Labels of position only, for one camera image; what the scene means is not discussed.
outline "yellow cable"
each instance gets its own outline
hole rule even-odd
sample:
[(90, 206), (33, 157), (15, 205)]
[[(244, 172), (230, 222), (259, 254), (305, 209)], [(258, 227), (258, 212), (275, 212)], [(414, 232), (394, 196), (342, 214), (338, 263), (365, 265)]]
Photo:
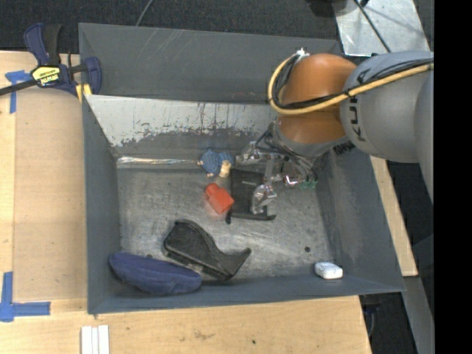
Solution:
[(419, 74), (421, 72), (432, 71), (434, 69), (434, 63), (426, 64), (425, 66), (418, 66), (412, 69), (407, 69), (402, 72), (398, 72), (397, 74), (391, 74), (390, 76), (384, 77), (383, 79), (372, 81), (371, 83), (364, 84), (362, 86), (358, 86), (355, 88), (350, 89), (349, 91), (343, 92), (342, 94), (333, 97), (328, 101), (324, 101), (323, 103), (319, 103), (317, 105), (308, 106), (306, 108), (298, 108), (298, 109), (287, 109), (281, 108), (276, 105), (274, 102), (274, 98), (272, 97), (272, 89), (274, 87), (274, 82), (277, 75), (280, 73), (281, 69), (287, 64), (287, 62), (292, 59), (295, 55), (290, 56), (289, 58), (285, 59), (281, 64), (276, 68), (275, 72), (272, 74), (272, 77), (268, 83), (268, 101), (271, 104), (271, 107), (280, 114), (283, 115), (299, 115), (299, 114), (307, 114), (313, 111), (317, 111), (323, 108), (326, 108), (331, 105), (335, 105), (336, 103), (340, 103), (342, 100), (345, 100), (349, 97), (354, 97), (359, 93), (363, 93), (365, 91), (369, 91), (370, 89), (377, 88), (379, 86), (385, 85), (387, 83), (392, 83), (399, 79), (403, 79), (408, 76), (412, 76), (414, 74)]

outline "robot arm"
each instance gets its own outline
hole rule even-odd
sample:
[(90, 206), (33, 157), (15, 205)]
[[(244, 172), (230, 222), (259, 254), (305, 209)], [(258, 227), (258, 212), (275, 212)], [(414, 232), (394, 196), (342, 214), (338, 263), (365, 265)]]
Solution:
[[(291, 174), (276, 177), (289, 187), (316, 181), (317, 164), (342, 146), (419, 163), (433, 201), (433, 69), (432, 52), (376, 55), (358, 66), (338, 55), (297, 52), (273, 73), (268, 102), (278, 115), (250, 145), (260, 152), (263, 142), (271, 159), (278, 154), (290, 163), (284, 169)], [(246, 153), (246, 161), (253, 158)], [(266, 166), (266, 174), (277, 174), (274, 161)], [(255, 192), (264, 186), (271, 190), (268, 183)]]

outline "orange object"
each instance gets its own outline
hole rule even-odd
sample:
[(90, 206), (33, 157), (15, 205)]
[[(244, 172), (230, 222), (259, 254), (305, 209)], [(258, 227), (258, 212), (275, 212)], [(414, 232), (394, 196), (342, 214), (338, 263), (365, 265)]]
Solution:
[(205, 187), (205, 194), (208, 197), (208, 202), (218, 214), (228, 211), (235, 202), (224, 188), (214, 182)]

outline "black cable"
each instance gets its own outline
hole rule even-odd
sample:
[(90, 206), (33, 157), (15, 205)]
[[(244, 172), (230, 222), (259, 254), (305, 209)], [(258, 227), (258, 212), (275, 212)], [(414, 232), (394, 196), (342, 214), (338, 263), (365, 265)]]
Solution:
[(142, 18), (145, 16), (146, 12), (148, 11), (150, 5), (153, 3), (154, 0), (149, 0), (149, 2), (146, 4), (146, 7), (142, 11), (140, 17), (138, 18), (138, 21), (136, 22), (136, 26), (138, 27), (141, 24)]
[(372, 22), (372, 20), (370, 19), (370, 17), (367, 15), (366, 11), (364, 10), (364, 7), (361, 5), (361, 3), (359, 3), (358, 0), (354, 0), (354, 2), (357, 4), (357, 6), (359, 7), (359, 9), (361, 10), (362, 14), (364, 15), (364, 17), (366, 18), (366, 20), (368, 20), (369, 24), (370, 24), (370, 27), (372, 28), (372, 30), (375, 32), (375, 34), (377, 35), (378, 39), (382, 42), (383, 44), (383, 47), (385, 47), (385, 50), (387, 52), (392, 52), (392, 50), (390, 49), (389, 45), (386, 44), (385, 40), (382, 38), (381, 34), (379, 33), (379, 31), (377, 30), (377, 28), (375, 27), (374, 23)]

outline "wooden board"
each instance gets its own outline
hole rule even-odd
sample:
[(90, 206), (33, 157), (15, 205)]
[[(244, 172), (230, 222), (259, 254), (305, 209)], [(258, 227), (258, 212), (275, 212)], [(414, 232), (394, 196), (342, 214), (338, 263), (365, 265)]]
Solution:
[[(2, 77), (6, 72), (28, 72), (36, 64), (28, 52), (0, 55)], [(74, 55), (73, 63), (78, 58)], [(4, 110), (10, 104), (10, 95), (3, 96), (1, 102)], [(13, 269), (11, 263), (3, 266), (2, 259), (0, 270), (13, 270), (13, 300), (85, 297), (83, 134), (78, 99), (63, 91), (34, 86), (17, 92), (17, 111), (5, 111), (5, 116), (10, 118), (10, 125), (15, 122), (15, 147), (2, 143), (2, 150), (10, 154), (2, 160), (8, 162), (2, 172), (9, 172), (10, 177), (5, 176), (1, 191), (12, 191), (15, 159), (15, 208), (12, 215), (13, 194), (2, 198), (1, 241), (6, 244), (10, 240), (10, 253), (2, 250), (2, 256), (12, 256), (12, 217), (15, 251)], [(12, 138), (13, 130), (8, 129)]]
[(400, 204), (395, 194), (395, 188), (386, 165), (386, 160), (377, 157), (371, 157), (370, 159), (381, 195), (381, 203), (383, 204), (387, 223), (392, 233), (392, 240), (397, 252), (401, 274), (404, 277), (415, 277), (418, 275), (418, 269), (414, 261), (412, 245), (406, 231)]
[(111, 354), (372, 352), (356, 296), (96, 318), (68, 305), (53, 303), (50, 317), (1, 327), (0, 353), (78, 354), (84, 325), (109, 326)]

